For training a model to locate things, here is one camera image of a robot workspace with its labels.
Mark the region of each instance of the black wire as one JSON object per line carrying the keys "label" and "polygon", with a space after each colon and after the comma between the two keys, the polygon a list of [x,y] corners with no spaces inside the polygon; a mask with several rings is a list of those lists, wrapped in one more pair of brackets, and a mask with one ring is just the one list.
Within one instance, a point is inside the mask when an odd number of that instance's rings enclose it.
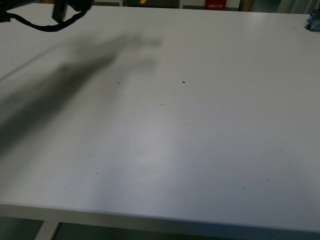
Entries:
{"label": "black wire", "polygon": [[19,16],[17,14],[14,13],[8,13],[8,16],[11,19],[16,19],[17,21],[19,21],[22,24],[25,24],[31,28],[37,29],[39,31],[43,31],[43,32],[58,32],[68,26],[70,26],[71,24],[73,24],[75,21],[77,21],[78,19],[82,18],[85,14],[87,13],[87,11],[81,11],[75,15],[73,15],[73,17],[69,18],[66,21],[62,21],[61,23],[57,24],[57,25],[48,25],[48,26],[39,26],[39,25],[35,25],[31,22],[29,22],[28,20],[24,19],[22,16]]}

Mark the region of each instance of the white table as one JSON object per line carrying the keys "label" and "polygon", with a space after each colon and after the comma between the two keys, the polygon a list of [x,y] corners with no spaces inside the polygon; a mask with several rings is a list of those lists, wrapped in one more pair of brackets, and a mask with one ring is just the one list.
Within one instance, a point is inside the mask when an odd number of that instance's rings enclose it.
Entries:
{"label": "white table", "polygon": [[[51,10],[14,12],[50,24]],[[320,34],[306,18],[93,7],[57,33],[0,24],[0,216],[319,237]]]}

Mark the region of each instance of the red sign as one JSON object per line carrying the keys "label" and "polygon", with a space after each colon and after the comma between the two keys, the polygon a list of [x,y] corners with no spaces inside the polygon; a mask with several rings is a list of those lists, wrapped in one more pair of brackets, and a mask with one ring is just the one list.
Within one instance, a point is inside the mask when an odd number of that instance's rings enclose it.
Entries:
{"label": "red sign", "polygon": [[206,10],[226,10],[227,0],[205,0]]}

